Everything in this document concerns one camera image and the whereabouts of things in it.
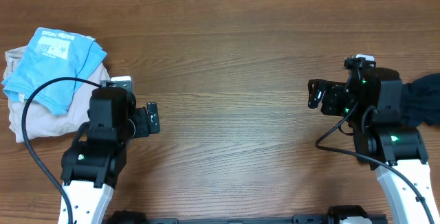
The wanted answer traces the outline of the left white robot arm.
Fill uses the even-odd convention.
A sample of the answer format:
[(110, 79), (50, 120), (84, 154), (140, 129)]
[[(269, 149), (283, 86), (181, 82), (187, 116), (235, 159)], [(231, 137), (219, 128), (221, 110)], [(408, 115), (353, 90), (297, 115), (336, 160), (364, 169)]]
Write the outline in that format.
[(138, 108), (122, 87), (94, 89), (88, 116), (62, 156), (59, 223), (101, 223), (127, 163), (128, 144), (160, 132), (157, 104)]

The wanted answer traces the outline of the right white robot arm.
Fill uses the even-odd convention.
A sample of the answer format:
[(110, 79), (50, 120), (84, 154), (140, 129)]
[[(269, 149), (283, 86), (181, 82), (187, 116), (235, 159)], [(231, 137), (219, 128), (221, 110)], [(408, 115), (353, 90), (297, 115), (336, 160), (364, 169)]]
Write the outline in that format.
[(374, 66), (352, 67), (346, 82), (308, 82), (309, 108), (341, 117), (353, 130), (351, 155), (371, 170), (384, 191), (395, 223), (438, 223), (428, 151), (417, 128), (400, 121), (399, 73)]

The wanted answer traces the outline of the light blue printed t-shirt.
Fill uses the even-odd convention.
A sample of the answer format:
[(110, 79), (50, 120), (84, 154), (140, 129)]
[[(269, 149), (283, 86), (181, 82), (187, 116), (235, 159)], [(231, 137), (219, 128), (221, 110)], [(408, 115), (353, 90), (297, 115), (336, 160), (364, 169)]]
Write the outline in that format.
[(2, 82), (3, 92), (12, 102), (22, 102), (38, 87), (55, 78), (86, 80), (106, 55), (93, 37), (40, 27), (17, 68)]

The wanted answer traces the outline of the black Nike garment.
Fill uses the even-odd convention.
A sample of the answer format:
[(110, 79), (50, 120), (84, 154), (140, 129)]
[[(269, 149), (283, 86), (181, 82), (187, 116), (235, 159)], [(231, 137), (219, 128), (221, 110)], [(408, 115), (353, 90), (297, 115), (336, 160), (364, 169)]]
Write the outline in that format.
[(411, 127), (439, 125), (439, 73), (404, 84), (401, 91), (401, 121)]

